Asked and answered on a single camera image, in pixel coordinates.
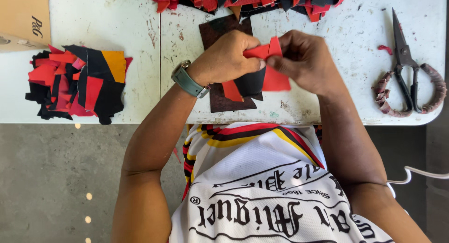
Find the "hand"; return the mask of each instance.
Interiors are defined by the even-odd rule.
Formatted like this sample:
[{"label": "hand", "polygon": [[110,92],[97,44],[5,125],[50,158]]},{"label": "hand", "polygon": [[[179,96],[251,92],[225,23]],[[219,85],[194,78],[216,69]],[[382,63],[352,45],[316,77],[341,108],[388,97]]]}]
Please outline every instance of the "hand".
[{"label": "hand", "polygon": [[259,71],[265,61],[245,58],[243,51],[261,43],[255,37],[234,30],[218,39],[187,68],[188,75],[199,85],[222,83]]},{"label": "hand", "polygon": [[267,64],[292,78],[303,89],[324,96],[345,88],[322,37],[291,30],[279,38],[283,58],[272,56]]}]

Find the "white table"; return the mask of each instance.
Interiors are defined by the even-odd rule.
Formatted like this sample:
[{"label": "white table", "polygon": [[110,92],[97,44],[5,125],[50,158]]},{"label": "white table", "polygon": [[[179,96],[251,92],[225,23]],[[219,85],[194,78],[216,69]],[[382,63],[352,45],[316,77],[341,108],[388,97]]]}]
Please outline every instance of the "white table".
[{"label": "white table", "polygon": [[[441,107],[427,115],[393,118],[382,114],[373,100],[370,88],[396,63],[394,56],[377,50],[378,45],[394,48],[391,7],[396,9],[412,57],[419,64],[429,63],[443,75],[446,0],[345,0],[319,23],[310,23],[307,16],[291,10],[275,10],[250,19],[254,36],[263,44],[290,29],[325,37],[365,125],[425,124],[440,113]],[[221,8],[211,16],[179,5],[178,10],[166,10],[159,16],[149,0],[50,0],[50,14],[54,45],[82,43],[101,50],[125,50],[126,56],[134,57],[126,79],[125,109],[113,123],[140,123],[173,84],[170,74],[177,63],[194,60],[204,51],[198,25],[231,13]],[[29,91],[26,79],[32,69],[26,63],[37,52],[0,54],[4,79],[0,96],[7,99],[0,106],[8,109],[8,114],[0,114],[0,122],[98,123],[94,117],[45,121],[36,116],[39,105],[23,98]],[[404,71],[403,76],[410,84],[411,70]],[[423,71],[418,81],[418,103],[422,105],[432,97],[433,84]],[[244,111],[212,114],[207,96],[198,100],[188,123],[319,123],[316,96],[291,85],[290,92],[264,92],[264,101],[255,101],[257,109]],[[387,88],[391,89],[391,107],[404,107],[397,82],[393,79]]]}]

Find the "leather scrap pile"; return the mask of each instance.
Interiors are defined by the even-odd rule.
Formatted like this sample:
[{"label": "leather scrap pile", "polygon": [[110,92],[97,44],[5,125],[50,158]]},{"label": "leather scrap pile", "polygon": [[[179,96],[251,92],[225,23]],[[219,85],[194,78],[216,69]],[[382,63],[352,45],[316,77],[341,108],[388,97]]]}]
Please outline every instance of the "leather scrap pile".
[{"label": "leather scrap pile", "polygon": [[76,45],[65,51],[51,50],[33,56],[28,73],[30,93],[25,99],[40,104],[42,119],[97,116],[108,125],[115,113],[123,110],[122,92],[132,58],[123,51],[98,51]]},{"label": "leather scrap pile", "polygon": [[283,9],[292,9],[296,12],[308,15],[311,22],[318,22],[330,6],[340,5],[343,0],[153,0],[158,3],[157,12],[160,13],[167,8],[176,10],[178,4],[194,7],[215,15],[215,11],[224,6],[233,11],[239,18],[251,15]]}]

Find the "black scissors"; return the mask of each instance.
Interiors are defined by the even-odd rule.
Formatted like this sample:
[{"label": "black scissors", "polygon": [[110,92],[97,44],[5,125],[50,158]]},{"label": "black scissors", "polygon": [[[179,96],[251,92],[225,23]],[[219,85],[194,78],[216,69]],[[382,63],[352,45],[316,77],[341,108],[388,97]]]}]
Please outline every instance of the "black scissors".
[{"label": "black scissors", "polygon": [[[422,113],[423,110],[418,107],[418,71],[419,65],[412,59],[412,54],[410,53],[410,47],[406,43],[406,39],[404,38],[404,34],[402,33],[401,24],[399,23],[396,12],[393,9],[393,33],[394,33],[394,42],[396,48],[394,50],[396,56],[396,67],[394,68],[394,75],[401,86],[401,91],[407,102],[407,111],[412,111],[415,109],[416,112]],[[410,86],[410,92],[402,79],[402,68],[404,66],[409,66],[413,68],[413,84]]]},{"label": "black scissors", "polygon": [[[410,47],[406,43],[406,39],[404,38],[404,34],[402,33],[401,24],[399,23],[396,12],[393,9],[393,33],[394,33],[394,41],[395,41],[395,56],[396,56],[396,66],[394,68],[394,72],[387,72],[382,79],[379,80],[377,87],[375,89],[376,93],[376,102],[380,106],[380,110],[384,114],[389,114],[394,117],[408,117],[413,109],[421,114],[427,114],[434,111],[440,104],[443,102],[443,99],[446,97],[446,83],[445,80],[441,77],[441,75],[433,69],[429,64],[422,64],[421,66],[413,60],[412,55],[410,53]],[[401,76],[402,68],[404,66],[409,66],[413,68],[413,84],[410,86],[410,92],[404,82],[404,79]],[[435,95],[430,101],[429,104],[423,105],[423,108],[418,107],[418,72],[419,69],[422,68],[426,74],[428,74],[435,84]],[[387,83],[390,80],[391,76],[394,74],[399,85],[401,87],[402,94],[404,95],[407,103],[407,110],[405,111],[396,111],[390,108],[386,99],[388,98],[389,90],[386,89]]]}]

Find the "green watch strap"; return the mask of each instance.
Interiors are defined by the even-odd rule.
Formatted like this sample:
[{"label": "green watch strap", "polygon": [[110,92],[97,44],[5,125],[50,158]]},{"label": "green watch strap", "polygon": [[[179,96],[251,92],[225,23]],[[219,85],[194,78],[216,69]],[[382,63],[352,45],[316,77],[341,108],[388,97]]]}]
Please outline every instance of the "green watch strap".
[{"label": "green watch strap", "polygon": [[210,91],[210,87],[197,84],[182,67],[171,77],[184,91],[196,98],[203,98]]}]

